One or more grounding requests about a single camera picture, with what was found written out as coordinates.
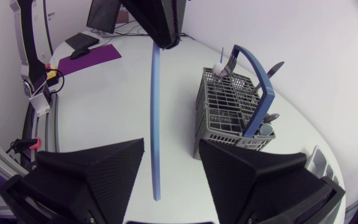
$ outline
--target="computer mouse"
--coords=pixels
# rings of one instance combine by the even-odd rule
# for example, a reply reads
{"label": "computer mouse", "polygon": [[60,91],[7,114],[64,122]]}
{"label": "computer mouse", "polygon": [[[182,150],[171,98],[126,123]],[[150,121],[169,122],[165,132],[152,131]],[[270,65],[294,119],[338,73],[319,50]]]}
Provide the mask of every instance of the computer mouse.
{"label": "computer mouse", "polygon": [[83,55],[86,55],[87,53],[89,53],[90,50],[87,49],[87,48],[83,48],[83,49],[78,49],[78,50],[75,50],[71,56],[70,56],[70,59],[74,60],[74,59],[77,59]]}

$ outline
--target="keyboard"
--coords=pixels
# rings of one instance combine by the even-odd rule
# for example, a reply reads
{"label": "keyboard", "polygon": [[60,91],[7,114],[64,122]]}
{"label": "keyboard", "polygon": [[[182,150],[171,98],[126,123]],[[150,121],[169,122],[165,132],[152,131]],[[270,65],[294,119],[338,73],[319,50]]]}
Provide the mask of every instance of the keyboard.
{"label": "keyboard", "polygon": [[88,48],[99,43],[99,39],[83,33],[77,33],[65,41],[74,50]]}

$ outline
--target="spoon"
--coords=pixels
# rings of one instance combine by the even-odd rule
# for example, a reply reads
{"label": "spoon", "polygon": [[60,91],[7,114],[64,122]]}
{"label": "spoon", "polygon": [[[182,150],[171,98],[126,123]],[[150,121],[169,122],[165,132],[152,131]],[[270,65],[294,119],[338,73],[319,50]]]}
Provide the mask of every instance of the spoon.
{"label": "spoon", "polygon": [[277,119],[280,115],[278,113],[270,114],[265,117],[264,123],[269,123]]}

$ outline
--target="blue handle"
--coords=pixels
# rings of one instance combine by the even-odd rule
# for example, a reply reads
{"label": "blue handle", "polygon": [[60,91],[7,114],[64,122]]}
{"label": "blue handle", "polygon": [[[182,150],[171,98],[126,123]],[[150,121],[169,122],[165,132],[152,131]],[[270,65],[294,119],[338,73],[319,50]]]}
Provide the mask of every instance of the blue handle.
{"label": "blue handle", "polygon": [[252,67],[255,70],[255,73],[259,79],[259,84],[263,90],[263,94],[260,97],[259,104],[256,107],[254,114],[252,115],[251,119],[249,120],[245,130],[242,132],[242,136],[245,138],[252,138],[256,132],[256,130],[259,128],[259,125],[262,123],[263,119],[265,118],[265,115],[267,111],[270,108],[270,105],[273,103],[274,100],[274,90],[272,87],[272,84],[262,67],[262,65],[259,63],[259,61],[255,58],[255,56],[247,49],[234,45],[233,51],[231,54],[233,57],[237,60],[237,57],[239,55],[239,52],[243,53],[249,62],[251,63]]}

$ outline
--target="monitor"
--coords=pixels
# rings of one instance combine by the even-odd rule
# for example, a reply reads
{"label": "monitor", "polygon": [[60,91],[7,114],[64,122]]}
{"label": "monitor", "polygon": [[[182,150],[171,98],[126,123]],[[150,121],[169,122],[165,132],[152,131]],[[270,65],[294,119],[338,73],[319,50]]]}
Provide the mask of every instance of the monitor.
{"label": "monitor", "polygon": [[120,5],[119,0],[92,0],[86,26],[114,33]]}

